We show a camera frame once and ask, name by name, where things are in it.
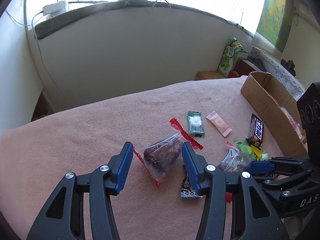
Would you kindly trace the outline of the white power adapter box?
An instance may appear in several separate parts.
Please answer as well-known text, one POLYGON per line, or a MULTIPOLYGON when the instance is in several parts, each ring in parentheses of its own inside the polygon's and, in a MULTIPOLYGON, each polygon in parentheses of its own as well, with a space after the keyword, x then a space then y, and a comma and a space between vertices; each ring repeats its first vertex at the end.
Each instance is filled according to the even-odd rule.
POLYGON ((46 16, 46 15, 58 12, 62 9, 65 9, 65 7, 66 7, 65 1, 59 1, 54 4, 45 5, 42 8, 42 13, 43 13, 43 16, 46 16))

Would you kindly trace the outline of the clear red-edged dried fruit bag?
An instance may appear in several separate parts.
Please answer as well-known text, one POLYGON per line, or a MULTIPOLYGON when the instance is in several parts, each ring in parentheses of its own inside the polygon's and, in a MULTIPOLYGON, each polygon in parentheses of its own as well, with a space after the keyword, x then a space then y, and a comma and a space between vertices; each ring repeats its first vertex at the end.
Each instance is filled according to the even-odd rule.
POLYGON ((177 119, 172 118, 169 124, 175 131, 174 134, 145 149, 133 148, 134 154, 144 165, 157 187, 182 157, 182 146, 185 142, 189 142, 193 149, 203 149, 203 146, 184 130, 177 119))

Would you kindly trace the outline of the yellow snack packet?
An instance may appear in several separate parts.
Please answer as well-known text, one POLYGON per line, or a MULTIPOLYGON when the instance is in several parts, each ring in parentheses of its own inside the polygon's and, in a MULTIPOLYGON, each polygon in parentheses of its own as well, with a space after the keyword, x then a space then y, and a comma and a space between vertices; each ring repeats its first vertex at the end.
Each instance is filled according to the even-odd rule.
POLYGON ((261 157, 262 157, 262 151, 261 151, 261 149, 255 147, 254 145, 251 145, 251 146, 250 146, 250 149, 252 150, 256 161, 259 161, 259 160, 261 159, 261 157))

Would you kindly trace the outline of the light green candy packet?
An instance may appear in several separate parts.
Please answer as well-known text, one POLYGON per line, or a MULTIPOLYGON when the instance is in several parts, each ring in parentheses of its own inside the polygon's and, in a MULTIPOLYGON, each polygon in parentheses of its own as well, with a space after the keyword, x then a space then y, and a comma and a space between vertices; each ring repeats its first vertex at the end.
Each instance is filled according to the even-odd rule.
MULTIPOLYGON (((255 159, 252 150, 250 149, 250 144, 247 140, 240 140, 235 142, 236 147, 244 154, 251 156, 255 159)), ((262 157, 259 161, 266 161, 268 159, 268 153, 262 151, 262 157)))

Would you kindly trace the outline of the yellow green wall painting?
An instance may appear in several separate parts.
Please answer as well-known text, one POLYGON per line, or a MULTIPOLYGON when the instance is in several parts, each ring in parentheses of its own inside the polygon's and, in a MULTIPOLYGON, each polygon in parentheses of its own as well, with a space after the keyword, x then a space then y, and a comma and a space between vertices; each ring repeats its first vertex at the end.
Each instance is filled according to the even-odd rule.
POLYGON ((265 0, 257 33, 281 53, 284 51, 294 14, 294 0, 265 0))

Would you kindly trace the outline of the pink candy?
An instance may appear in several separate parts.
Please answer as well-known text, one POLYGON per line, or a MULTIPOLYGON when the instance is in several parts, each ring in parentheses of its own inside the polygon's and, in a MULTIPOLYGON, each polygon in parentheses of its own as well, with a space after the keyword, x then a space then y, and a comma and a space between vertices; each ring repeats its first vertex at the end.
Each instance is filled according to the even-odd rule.
POLYGON ((225 121, 216 113, 212 111, 206 118, 216 127, 223 137, 227 137, 232 129, 225 123, 225 121))

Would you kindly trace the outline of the green candy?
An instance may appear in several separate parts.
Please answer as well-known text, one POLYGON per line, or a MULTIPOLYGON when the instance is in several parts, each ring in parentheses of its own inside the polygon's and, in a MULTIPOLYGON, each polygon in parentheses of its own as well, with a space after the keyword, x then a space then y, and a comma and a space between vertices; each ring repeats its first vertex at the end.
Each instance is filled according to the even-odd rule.
POLYGON ((202 125, 201 112, 189 111, 187 113, 189 135, 192 137, 203 138, 205 135, 202 125))

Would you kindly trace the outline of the brown cardboard box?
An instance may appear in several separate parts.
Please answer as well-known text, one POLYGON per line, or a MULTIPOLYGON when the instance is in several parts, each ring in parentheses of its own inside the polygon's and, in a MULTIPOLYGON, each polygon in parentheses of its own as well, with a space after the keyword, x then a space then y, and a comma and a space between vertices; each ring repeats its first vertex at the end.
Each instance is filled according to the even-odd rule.
POLYGON ((298 133, 282 110, 285 108, 293 120, 302 126, 297 102, 282 83, 269 73, 251 72, 240 92, 260 116, 283 155, 308 156, 298 133))

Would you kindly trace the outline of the green tissue box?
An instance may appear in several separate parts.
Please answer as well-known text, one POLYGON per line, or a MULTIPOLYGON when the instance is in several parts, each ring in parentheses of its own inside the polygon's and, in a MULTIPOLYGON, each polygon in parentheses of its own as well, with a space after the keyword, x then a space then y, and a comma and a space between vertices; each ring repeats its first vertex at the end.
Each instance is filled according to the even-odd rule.
POLYGON ((230 71, 235 66, 238 55, 244 52, 245 50, 238 39, 236 37, 231 38, 225 47, 217 71, 222 76, 228 77, 230 71))

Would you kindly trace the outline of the pink table cloth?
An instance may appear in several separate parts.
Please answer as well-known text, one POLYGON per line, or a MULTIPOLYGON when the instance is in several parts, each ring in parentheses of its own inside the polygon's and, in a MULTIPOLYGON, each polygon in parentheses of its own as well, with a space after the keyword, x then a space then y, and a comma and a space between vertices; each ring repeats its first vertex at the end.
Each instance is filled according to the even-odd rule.
MULTIPOLYGON (((86 174, 108 163, 129 141, 143 150, 173 133, 170 119, 188 126, 186 114, 216 112, 231 127, 227 137, 204 120, 201 154, 210 164, 225 156, 227 142, 248 136, 254 109, 240 89, 245 77, 176 83, 59 112, 1 138, 1 212, 25 239, 37 214, 67 172, 86 174)), ((121 239, 195 239, 204 201, 180 197, 178 163, 161 186, 133 158, 123 191, 112 198, 121 239)))

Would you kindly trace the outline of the brown Snickers bar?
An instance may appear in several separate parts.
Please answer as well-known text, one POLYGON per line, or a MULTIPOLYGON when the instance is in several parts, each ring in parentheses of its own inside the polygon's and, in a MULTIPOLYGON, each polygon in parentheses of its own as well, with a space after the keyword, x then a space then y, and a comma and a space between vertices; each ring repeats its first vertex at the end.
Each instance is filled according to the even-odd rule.
POLYGON ((252 113, 248 138, 246 139, 250 145, 260 148, 263 143, 264 124, 252 113))

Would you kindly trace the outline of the white lace cloth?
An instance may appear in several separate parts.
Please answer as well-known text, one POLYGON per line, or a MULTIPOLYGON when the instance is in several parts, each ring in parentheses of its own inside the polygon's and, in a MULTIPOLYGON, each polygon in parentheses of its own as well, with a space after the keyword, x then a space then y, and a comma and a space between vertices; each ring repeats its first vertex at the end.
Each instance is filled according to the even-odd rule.
POLYGON ((258 32, 255 33, 251 42, 250 55, 260 59, 270 74, 289 91, 297 101, 305 92, 304 86, 280 63, 282 53, 266 38, 258 32))

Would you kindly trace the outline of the black patterned snack packet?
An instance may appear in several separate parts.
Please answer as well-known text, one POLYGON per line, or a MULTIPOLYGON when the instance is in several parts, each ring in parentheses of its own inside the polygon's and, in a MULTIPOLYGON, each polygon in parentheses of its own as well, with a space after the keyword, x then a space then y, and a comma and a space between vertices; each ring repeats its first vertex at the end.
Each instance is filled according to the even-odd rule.
POLYGON ((181 185, 181 191, 180 191, 180 197, 185 198, 185 199, 201 199, 203 196, 200 196, 199 194, 196 193, 196 191, 192 188, 189 176, 187 174, 185 165, 183 166, 184 172, 185 172, 185 177, 182 181, 181 185))

